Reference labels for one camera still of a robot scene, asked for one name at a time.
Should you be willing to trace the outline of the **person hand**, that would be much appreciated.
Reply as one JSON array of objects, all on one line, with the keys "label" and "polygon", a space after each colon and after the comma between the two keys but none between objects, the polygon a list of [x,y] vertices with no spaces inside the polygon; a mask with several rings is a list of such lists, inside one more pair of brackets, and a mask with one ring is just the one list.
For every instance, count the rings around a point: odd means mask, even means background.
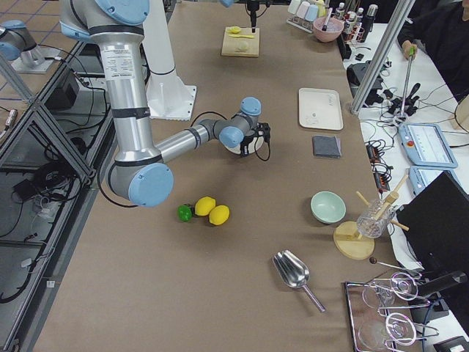
[{"label": "person hand", "polygon": [[405,59],[409,59],[410,57],[415,56],[418,50],[417,45],[410,42],[409,40],[405,40],[402,43],[401,48]]}]

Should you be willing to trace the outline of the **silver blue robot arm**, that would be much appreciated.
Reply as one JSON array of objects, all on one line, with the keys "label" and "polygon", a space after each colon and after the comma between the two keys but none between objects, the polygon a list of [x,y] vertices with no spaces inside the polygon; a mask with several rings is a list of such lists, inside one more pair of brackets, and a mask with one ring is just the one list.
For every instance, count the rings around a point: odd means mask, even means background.
[{"label": "silver blue robot arm", "polygon": [[253,133],[262,111],[247,97],[229,120],[205,119],[154,143],[150,117],[193,97],[176,75],[161,1],[61,1],[62,33],[100,48],[119,152],[108,184],[134,205],[153,207],[171,193],[174,177],[166,162],[211,139],[238,146]]}]

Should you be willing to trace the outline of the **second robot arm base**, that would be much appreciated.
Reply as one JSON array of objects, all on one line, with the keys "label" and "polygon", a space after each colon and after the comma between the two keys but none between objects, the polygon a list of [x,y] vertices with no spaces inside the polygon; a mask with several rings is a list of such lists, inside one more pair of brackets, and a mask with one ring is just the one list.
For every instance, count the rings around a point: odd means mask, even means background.
[{"label": "second robot arm base", "polygon": [[23,21],[1,23],[1,55],[17,72],[44,74],[55,59],[61,59],[59,53],[56,48],[39,47]]}]

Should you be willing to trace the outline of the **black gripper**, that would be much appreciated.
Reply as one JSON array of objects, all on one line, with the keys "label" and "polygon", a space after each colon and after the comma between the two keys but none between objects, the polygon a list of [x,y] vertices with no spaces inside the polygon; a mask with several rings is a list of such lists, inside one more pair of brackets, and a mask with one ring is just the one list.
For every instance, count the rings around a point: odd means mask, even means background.
[{"label": "black gripper", "polygon": [[247,0],[245,3],[245,8],[250,17],[251,28],[255,29],[257,22],[257,12],[260,8],[260,2],[255,0]]},{"label": "black gripper", "polygon": [[[257,126],[250,131],[249,135],[244,136],[242,141],[247,141],[254,137],[262,137],[264,142],[267,144],[268,155],[270,155],[270,126],[266,122],[258,122]],[[241,144],[240,145],[240,156],[247,157],[251,154],[251,145],[250,144]]]}]

